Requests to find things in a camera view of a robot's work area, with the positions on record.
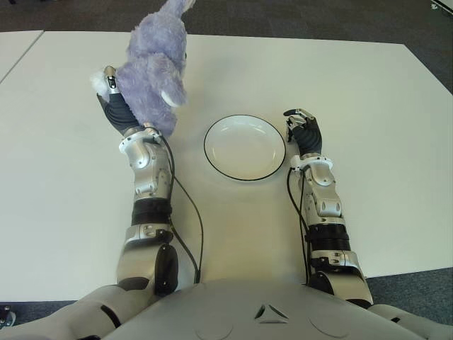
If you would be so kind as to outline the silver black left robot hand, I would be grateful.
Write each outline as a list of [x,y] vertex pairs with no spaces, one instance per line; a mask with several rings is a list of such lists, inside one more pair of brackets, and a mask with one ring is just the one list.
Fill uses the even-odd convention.
[[107,66],[100,75],[100,88],[96,96],[108,122],[123,136],[127,137],[143,127],[139,124],[123,98],[116,80],[116,69]]

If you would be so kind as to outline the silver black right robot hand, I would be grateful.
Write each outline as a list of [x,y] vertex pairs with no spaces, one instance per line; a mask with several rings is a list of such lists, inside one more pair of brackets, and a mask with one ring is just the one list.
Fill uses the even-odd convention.
[[322,135],[316,118],[302,108],[287,110],[283,115],[286,117],[287,141],[296,144],[299,155],[320,154]]

